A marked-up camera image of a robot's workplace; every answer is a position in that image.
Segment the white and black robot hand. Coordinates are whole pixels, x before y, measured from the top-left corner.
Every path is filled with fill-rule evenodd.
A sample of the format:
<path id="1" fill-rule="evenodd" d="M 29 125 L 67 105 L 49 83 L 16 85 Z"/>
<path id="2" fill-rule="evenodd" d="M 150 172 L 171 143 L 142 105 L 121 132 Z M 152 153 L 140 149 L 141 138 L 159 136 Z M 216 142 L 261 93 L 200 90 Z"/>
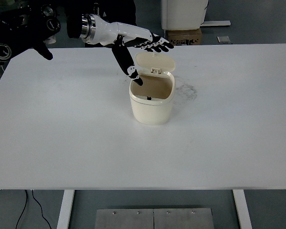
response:
<path id="1" fill-rule="evenodd" d="M 148 52 L 168 52 L 174 47 L 168 40 L 148 29 L 119 22 L 108 23 L 99 17 L 95 19 L 97 42 L 103 46 L 112 46 L 113 55 L 122 71 L 139 86 L 143 85 L 143 80 L 135 68 L 128 47 Z"/>

